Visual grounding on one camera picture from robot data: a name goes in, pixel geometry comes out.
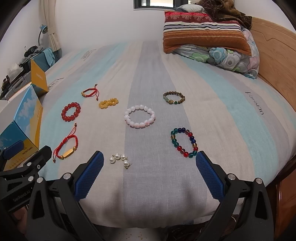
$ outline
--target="blue stripe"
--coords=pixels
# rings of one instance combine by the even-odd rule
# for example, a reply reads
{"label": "blue stripe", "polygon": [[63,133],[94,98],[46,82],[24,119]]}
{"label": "blue stripe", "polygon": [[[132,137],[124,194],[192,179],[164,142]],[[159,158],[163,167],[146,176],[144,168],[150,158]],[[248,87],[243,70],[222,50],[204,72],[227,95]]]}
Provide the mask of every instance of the blue stripe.
{"label": "blue stripe", "polygon": [[[61,108],[71,102],[78,102],[82,105],[85,98],[82,97],[81,90],[85,90],[98,83],[116,62],[116,60],[121,56],[125,46],[126,44],[118,44],[111,48],[103,59],[99,60],[88,72],[83,74],[81,78],[72,86],[70,86],[56,101],[51,110],[48,112],[46,118],[42,120],[40,131],[40,147],[47,145],[50,146],[53,151],[70,133],[74,123],[64,122],[60,118]],[[57,159],[55,164],[52,161],[48,161],[47,164],[39,171],[39,175],[45,177],[46,180],[60,178],[57,176],[59,164],[59,159]]]}
{"label": "blue stripe", "polygon": [[86,48],[82,49],[70,60],[68,60],[64,65],[59,66],[59,69],[57,69],[54,73],[49,74],[48,77],[46,76],[47,85],[51,84],[55,79],[59,77],[61,73],[69,69],[70,66],[72,66],[78,59],[80,59],[86,53],[86,51],[87,51]]}
{"label": "blue stripe", "polygon": [[278,105],[283,109],[286,116],[290,120],[290,122],[293,124],[295,130],[296,130],[296,112],[294,111],[293,107],[290,106],[290,104],[283,99],[282,96],[280,96],[280,93],[276,93],[276,90],[270,87],[267,83],[265,83],[263,80],[258,79],[252,79],[251,80],[255,85],[260,86],[263,90],[265,90],[269,96],[276,102]]}
{"label": "blue stripe", "polygon": [[255,177],[270,182],[278,168],[276,146],[263,120],[244,95],[207,64],[180,57],[216,92],[231,114],[254,164]]}

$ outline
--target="curtain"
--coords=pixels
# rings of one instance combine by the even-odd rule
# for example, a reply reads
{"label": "curtain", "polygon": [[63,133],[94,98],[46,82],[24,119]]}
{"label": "curtain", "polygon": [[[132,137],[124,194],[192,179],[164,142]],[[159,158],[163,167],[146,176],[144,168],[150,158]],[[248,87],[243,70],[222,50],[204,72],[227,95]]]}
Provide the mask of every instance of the curtain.
{"label": "curtain", "polygon": [[40,13],[46,21],[49,44],[53,52],[61,48],[56,31],[55,4],[56,0],[40,0]]}

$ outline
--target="white beaded bracelet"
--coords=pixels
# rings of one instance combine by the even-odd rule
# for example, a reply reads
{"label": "white beaded bracelet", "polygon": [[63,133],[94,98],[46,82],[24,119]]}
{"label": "white beaded bracelet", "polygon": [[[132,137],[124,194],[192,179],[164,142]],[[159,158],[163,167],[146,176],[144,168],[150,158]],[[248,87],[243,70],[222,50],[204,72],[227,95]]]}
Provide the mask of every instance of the white beaded bracelet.
{"label": "white beaded bracelet", "polygon": [[[144,122],[141,123],[134,123],[133,121],[131,121],[129,114],[134,112],[135,110],[143,110],[146,111],[148,114],[151,115],[151,118],[149,118],[148,120],[145,120]],[[126,123],[130,126],[130,127],[135,127],[135,128],[144,128],[145,126],[149,126],[150,124],[152,124],[155,121],[155,112],[151,109],[148,108],[147,106],[143,106],[141,105],[136,105],[136,106],[132,106],[131,108],[128,108],[127,111],[124,113],[124,119],[126,121]]]}

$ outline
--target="yellow beaded bracelet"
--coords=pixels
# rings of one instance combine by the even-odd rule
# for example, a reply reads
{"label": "yellow beaded bracelet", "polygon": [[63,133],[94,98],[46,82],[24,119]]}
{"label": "yellow beaded bracelet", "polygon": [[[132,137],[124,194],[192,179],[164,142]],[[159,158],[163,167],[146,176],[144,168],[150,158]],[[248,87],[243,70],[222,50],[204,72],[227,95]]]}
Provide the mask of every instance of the yellow beaded bracelet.
{"label": "yellow beaded bracelet", "polygon": [[116,98],[111,98],[110,100],[104,100],[99,103],[99,107],[101,109],[106,109],[108,106],[118,104],[118,100]]}

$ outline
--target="white bead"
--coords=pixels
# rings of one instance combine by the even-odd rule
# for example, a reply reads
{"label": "white bead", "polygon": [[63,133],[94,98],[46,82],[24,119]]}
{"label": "white bead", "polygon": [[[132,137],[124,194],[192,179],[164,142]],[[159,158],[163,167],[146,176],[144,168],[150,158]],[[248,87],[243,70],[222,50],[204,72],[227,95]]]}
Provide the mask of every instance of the white bead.
{"label": "white bead", "polygon": [[110,163],[114,163],[115,162],[115,158],[114,157],[110,157],[109,161],[110,161]]}
{"label": "white bead", "polygon": [[120,155],[119,155],[118,153],[115,154],[114,156],[115,156],[115,159],[116,159],[116,160],[119,160],[119,159],[120,159]]}
{"label": "white bead", "polygon": [[127,166],[129,165],[129,161],[128,161],[128,160],[125,160],[125,161],[123,162],[123,165],[127,167]]}
{"label": "white bead", "polygon": [[122,155],[121,155],[121,160],[124,161],[124,160],[126,160],[126,159],[127,159],[126,155],[125,155],[125,154],[122,154]]}

